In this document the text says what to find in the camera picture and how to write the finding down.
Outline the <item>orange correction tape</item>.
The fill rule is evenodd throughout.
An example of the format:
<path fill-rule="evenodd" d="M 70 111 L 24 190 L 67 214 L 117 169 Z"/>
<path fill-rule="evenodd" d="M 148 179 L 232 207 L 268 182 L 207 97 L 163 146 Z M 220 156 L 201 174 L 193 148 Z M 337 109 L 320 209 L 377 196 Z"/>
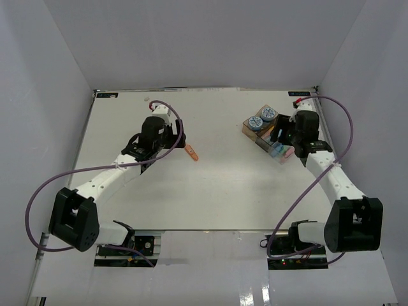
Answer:
<path fill-rule="evenodd" d="M 190 145 L 186 145 L 184 150 L 189 154 L 189 156 L 194 160 L 198 161 L 199 157 L 197 153 L 194 151 L 194 149 Z"/>

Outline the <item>orange cap pink highlighter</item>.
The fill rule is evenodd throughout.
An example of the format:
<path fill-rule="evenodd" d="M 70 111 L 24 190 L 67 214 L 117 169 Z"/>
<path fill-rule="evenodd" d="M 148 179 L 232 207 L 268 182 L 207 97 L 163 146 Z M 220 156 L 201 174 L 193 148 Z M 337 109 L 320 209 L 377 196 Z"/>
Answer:
<path fill-rule="evenodd" d="M 269 128 L 267 131 L 265 131 L 265 133 L 262 135 L 262 138 L 264 140 L 270 140 L 270 135 L 273 132 L 274 127 L 272 126 L 271 128 Z"/>

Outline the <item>blue washi tape roll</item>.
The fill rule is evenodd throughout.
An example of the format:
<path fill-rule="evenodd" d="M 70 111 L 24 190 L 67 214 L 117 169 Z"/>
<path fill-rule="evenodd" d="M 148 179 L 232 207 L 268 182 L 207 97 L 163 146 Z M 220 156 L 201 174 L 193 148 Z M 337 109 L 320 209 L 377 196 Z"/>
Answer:
<path fill-rule="evenodd" d="M 251 131 L 260 131 L 263 127 L 263 121 L 258 116 L 252 116 L 247 120 L 247 127 Z"/>
<path fill-rule="evenodd" d="M 260 110 L 259 116 L 264 122 L 271 122 L 275 118 L 276 112 L 271 107 L 264 107 Z"/>

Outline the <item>green correction tape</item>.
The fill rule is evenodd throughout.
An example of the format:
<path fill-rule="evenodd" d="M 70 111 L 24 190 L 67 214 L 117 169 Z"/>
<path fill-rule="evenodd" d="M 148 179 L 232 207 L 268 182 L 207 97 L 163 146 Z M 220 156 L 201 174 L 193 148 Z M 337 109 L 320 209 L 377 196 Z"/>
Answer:
<path fill-rule="evenodd" d="M 283 145 L 280 147 L 279 153 L 284 154 L 286 152 L 286 147 Z"/>

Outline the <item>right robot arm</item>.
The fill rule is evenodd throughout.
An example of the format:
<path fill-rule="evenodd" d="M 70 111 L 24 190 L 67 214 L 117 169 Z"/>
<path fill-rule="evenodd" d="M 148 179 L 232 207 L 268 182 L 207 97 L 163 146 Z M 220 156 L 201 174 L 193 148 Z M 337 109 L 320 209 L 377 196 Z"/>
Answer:
<path fill-rule="evenodd" d="M 383 204 L 369 198 L 348 179 L 330 145 L 319 139 L 319 115 L 300 110 L 293 118 L 278 115 L 273 141 L 292 146 L 304 167 L 318 180 L 331 203 L 326 222 L 296 221 L 289 228 L 288 246 L 303 254 L 311 244 L 333 253 L 376 251 L 380 246 Z"/>

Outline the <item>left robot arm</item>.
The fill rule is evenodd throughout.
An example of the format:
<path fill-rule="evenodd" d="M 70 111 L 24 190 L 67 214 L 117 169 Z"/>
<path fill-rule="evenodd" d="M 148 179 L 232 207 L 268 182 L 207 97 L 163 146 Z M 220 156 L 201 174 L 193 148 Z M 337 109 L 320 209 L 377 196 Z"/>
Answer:
<path fill-rule="evenodd" d="M 101 222 L 102 206 L 122 187 L 141 176 L 163 150 L 183 148 L 185 136 L 179 136 L 180 121 L 173 125 L 169 115 L 151 115 L 142 124 L 112 164 L 88 182 L 74 188 L 62 188 L 55 197 L 48 230 L 74 249 L 84 252 L 93 245 L 113 245 L 120 254 L 129 254 L 135 246 L 135 231 L 120 221 Z"/>

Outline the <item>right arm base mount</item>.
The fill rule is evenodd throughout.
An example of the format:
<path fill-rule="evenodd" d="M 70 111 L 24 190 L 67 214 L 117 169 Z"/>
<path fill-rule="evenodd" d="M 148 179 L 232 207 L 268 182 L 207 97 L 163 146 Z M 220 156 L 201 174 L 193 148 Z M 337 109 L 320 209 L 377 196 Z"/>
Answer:
<path fill-rule="evenodd" d="M 269 271 L 327 269 L 326 249 L 315 244 L 296 245 L 287 232 L 278 232 L 267 259 Z"/>

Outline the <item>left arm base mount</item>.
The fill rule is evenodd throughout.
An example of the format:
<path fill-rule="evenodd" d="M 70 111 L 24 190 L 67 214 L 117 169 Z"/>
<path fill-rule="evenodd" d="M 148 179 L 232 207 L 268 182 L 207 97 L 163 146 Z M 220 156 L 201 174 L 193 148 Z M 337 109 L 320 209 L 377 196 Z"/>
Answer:
<path fill-rule="evenodd" d="M 122 246 L 98 246 L 94 266 L 111 268 L 153 268 L 156 266 L 160 244 L 152 235 L 133 235 Z"/>

